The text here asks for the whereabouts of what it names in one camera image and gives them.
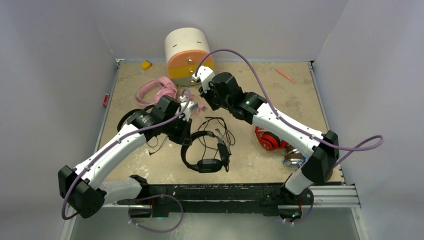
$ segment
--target gray wall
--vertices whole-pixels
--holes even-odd
[[[423,13],[420,0],[350,0],[314,65],[340,143],[385,136],[342,164],[373,240],[423,238]]]
[[[93,153],[116,63],[83,0],[2,0],[0,30],[0,239],[58,239],[57,172]]]
[[[118,58],[164,61],[165,37],[201,29],[211,50],[231,48],[251,60],[310,61],[348,0],[90,0]],[[221,60],[237,60],[223,53]]]

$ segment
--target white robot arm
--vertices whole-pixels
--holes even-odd
[[[272,110],[266,99],[254,92],[243,92],[233,75],[221,72],[217,75],[207,66],[200,66],[192,78],[201,83],[200,96],[212,110],[227,109],[236,119],[263,128],[294,146],[306,157],[306,162],[289,177],[281,188],[292,195],[299,195],[312,184],[323,184],[339,158],[339,150],[320,143],[280,120],[283,117],[291,125],[311,133],[318,139],[338,145],[338,136],[322,133],[307,127],[281,111]]]
[[[169,96],[163,96],[155,106],[151,106],[151,112],[147,112],[147,109],[130,111],[118,124],[119,132],[99,151],[73,169],[65,165],[58,172],[60,195],[64,201],[83,218],[88,218],[104,204],[136,198],[144,184],[139,176],[132,175],[114,182],[104,182],[105,178],[130,153],[159,134],[166,134],[176,144],[190,145],[190,113],[193,107],[195,104],[191,101],[179,103]],[[180,109],[183,114],[161,125],[171,120]],[[161,126],[139,131],[154,125]]]

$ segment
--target table surface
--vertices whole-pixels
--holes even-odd
[[[303,123],[304,125],[326,132],[326,124],[321,111],[320,102],[306,62],[256,62],[252,64],[257,71],[268,96],[274,106]],[[280,75],[275,69],[280,69],[292,79],[293,83]],[[215,73],[229,72],[235,76],[244,92],[256,92],[263,96],[252,72],[245,63],[217,62]],[[109,111],[100,139],[100,147],[110,141],[117,134],[117,124],[121,117],[132,109],[139,108],[135,101],[135,92],[145,82],[166,76],[165,63],[156,63],[147,70],[139,63],[121,64],[114,92],[110,100]],[[199,86],[190,87],[190,91],[197,95]],[[159,88],[154,88],[145,96],[146,100],[153,100]],[[158,136],[158,146],[155,138],[131,153],[106,178],[106,181],[126,179],[137,174],[147,179],[150,184],[224,184],[224,183],[274,183],[284,182],[296,168],[283,166],[284,149],[267,151],[258,142],[255,128],[244,121],[235,119],[225,109],[212,111],[207,108],[199,115],[192,116],[191,130],[197,129],[206,116],[222,117],[225,119],[228,130],[235,136],[235,145],[231,147],[229,172],[222,169],[216,173],[198,173],[188,169],[180,157],[181,146],[166,140],[163,147],[155,154],[149,155],[162,143],[165,135]],[[211,122],[207,130],[213,131],[220,127]],[[216,140],[206,138],[208,146],[216,147]],[[204,147],[196,140],[187,151],[187,161],[195,164],[202,158]],[[212,158],[214,150],[208,149],[205,159]],[[340,170],[337,168],[329,180],[340,182]]]

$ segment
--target black headphones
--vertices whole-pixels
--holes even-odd
[[[230,165],[230,152],[224,142],[219,136],[215,135],[212,131],[197,131],[191,135],[191,140],[194,141],[200,137],[209,136],[216,138],[218,140],[217,148],[219,151],[219,156],[221,160],[216,158],[202,159],[197,162],[197,164],[190,164],[187,162],[186,153],[189,149],[189,145],[183,145],[181,147],[181,159],[182,162],[187,166],[187,168],[199,172],[201,174],[205,173],[216,173],[224,166],[225,171],[229,171]]]

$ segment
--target black base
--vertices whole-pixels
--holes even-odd
[[[59,180],[59,194],[65,198],[72,182],[77,178],[74,170],[67,165],[62,167],[57,174]],[[97,213],[105,202],[106,192],[94,189],[86,180],[80,179],[69,196],[68,203],[79,215],[86,219]]]
[[[267,217],[287,216],[297,212],[298,208],[279,209],[281,205],[298,206],[300,199],[303,205],[311,204],[310,190],[305,189],[298,196],[288,197],[281,192],[282,182],[276,183],[234,183],[234,184],[148,184],[142,177],[132,176],[142,182],[143,190],[137,197],[145,198],[153,195],[167,194],[177,198],[185,213],[237,213],[262,214]],[[121,200],[119,205],[149,205],[149,200]],[[131,212],[133,217],[147,217]],[[155,218],[168,217],[169,213],[181,212],[178,204],[168,197],[157,197],[151,210]]]

